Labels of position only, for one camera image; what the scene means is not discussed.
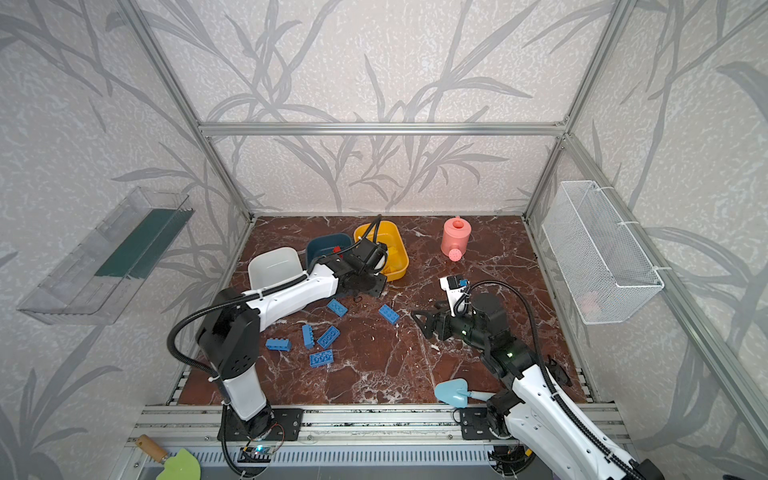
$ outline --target green panel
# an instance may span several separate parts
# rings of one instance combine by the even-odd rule
[[[157,208],[147,214],[96,272],[96,276],[146,279],[193,210]]]

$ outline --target clear acrylic shelf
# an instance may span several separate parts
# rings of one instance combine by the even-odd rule
[[[188,199],[133,189],[18,309],[48,324],[111,325],[192,216]]]

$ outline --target metal extrusion beam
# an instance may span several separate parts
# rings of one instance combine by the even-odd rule
[[[581,79],[579,89],[576,91],[573,103],[571,103],[568,114],[565,116],[565,133],[570,134],[576,126],[576,121],[581,116],[594,86],[600,79],[611,53],[616,48],[619,37],[624,31],[636,3],[637,0],[618,0],[614,5],[611,16],[608,17],[608,22],[605,25],[605,30],[603,30],[603,35],[598,42],[598,47],[594,51],[592,60],[584,73],[584,78]]]
[[[587,179],[594,180],[601,187],[611,187],[611,182],[575,135],[566,135],[563,145]],[[608,188],[603,192],[625,221],[637,221],[616,190]],[[627,227],[632,230],[632,234],[637,238],[637,242],[653,265],[670,266],[640,224],[629,223]],[[741,414],[757,442],[768,453],[768,400],[728,348],[723,337],[714,328],[680,278],[672,270],[659,270],[658,273],[664,281],[662,294],[670,310],[696,347],[704,363],[717,378],[726,397]]]
[[[297,405],[304,410],[294,445],[508,445],[510,440],[462,440],[455,409],[446,404]],[[586,403],[578,407],[603,432],[620,444],[631,444],[618,407]],[[216,445],[220,406],[147,406],[126,441],[140,435],[166,446]],[[243,445],[231,442],[231,446]]]
[[[581,79],[576,95],[573,102],[565,115],[565,128],[564,132],[570,134],[573,132],[576,126],[576,121],[581,116],[581,112],[584,110],[584,106],[587,104],[594,86],[597,84],[598,79],[602,71],[605,69],[605,65],[608,63],[608,59],[616,48],[616,44],[619,42],[621,33],[624,31],[624,27],[629,21],[630,14],[637,0],[617,0],[614,5],[614,9],[611,11],[611,16],[608,18],[608,22],[605,24],[605,29],[600,37],[597,48],[594,50],[594,55],[590,60],[587,70],[584,73],[584,77]],[[544,186],[549,181],[549,177],[557,167],[558,160],[560,159],[561,142],[560,138],[554,145],[553,151],[549,155],[547,164],[544,168],[544,172],[536,183],[536,188],[531,195],[531,199],[528,202],[528,206],[525,208],[524,217],[531,216],[536,203],[544,191]]]
[[[562,135],[558,122],[531,123],[203,123],[206,137],[241,135]]]
[[[168,94],[178,107],[181,116],[184,118],[190,132],[197,141],[198,147],[200,147],[205,154],[216,175],[221,179],[224,187],[232,197],[232,201],[242,211],[245,218],[250,220],[250,208],[247,206],[240,190],[234,183],[234,180],[230,176],[224,162],[219,157],[219,154],[214,150],[213,146],[211,146],[208,139],[200,133],[198,128],[200,122],[197,120],[197,116],[194,113],[192,103],[182,90],[181,83],[176,77],[173,69],[170,67],[170,63],[165,58],[165,54],[160,48],[157,39],[154,37],[151,27],[147,23],[147,19],[141,13],[141,9],[136,4],[135,0],[115,1],[118,4],[118,8],[127,26],[134,33],[139,45],[144,49],[144,53],[147,54],[152,67],[157,72],[157,76],[160,77]]]
[[[563,151],[562,141],[563,135],[554,138],[554,147],[552,147],[552,151],[549,152],[549,158],[547,158],[547,163],[544,164],[544,170],[541,171],[541,175],[536,182],[536,187],[533,189],[531,199],[528,201],[528,205],[525,206],[523,217],[526,220],[531,216],[533,209],[536,207],[536,203],[539,201],[541,194],[547,186],[549,177],[554,173],[554,169],[558,167],[558,161],[560,160],[560,155]]]

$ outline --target wire mesh basket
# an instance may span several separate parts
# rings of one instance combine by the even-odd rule
[[[619,323],[664,281],[591,180],[561,182],[542,228],[586,324]]]

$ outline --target blue lego brick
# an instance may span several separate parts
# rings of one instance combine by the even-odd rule
[[[390,322],[392,325],[397,323],[397,319],[400,318],[400,315],[398,315],[395,310],[389,308],[389,305],[381,307],[379,313],[381,313],[381,316],[386,318],[387,322]]]
[[[312,327],[305,325],[301,327],[301,333],[304,334],[304,346],[311,349],[315,346],[315,335],[312,333]]]
[[[331,326],[326,332],[317,339],[317,344],[322,346],[324,349],[327,349],[331,343],[333,343],[333,340],[339,338],[339,335],[341,335],[341,332],[339,329],[337,329],[335,326]]]
[[[269,339],[266,341],[268,350],[279,350],[281,352],[290,351],[290,340],[288,339]]]
[[[326,350],[325,352],[318,352],[310,355],[310,366],[312,368],[328,365],[329,363],[333,363],[333,350]]]
[[[344,316],[346,313],[346,307],[337,302],[336,299],[333,299],[328,303],[328,308],[333,310],[333,312],[338,316]]]

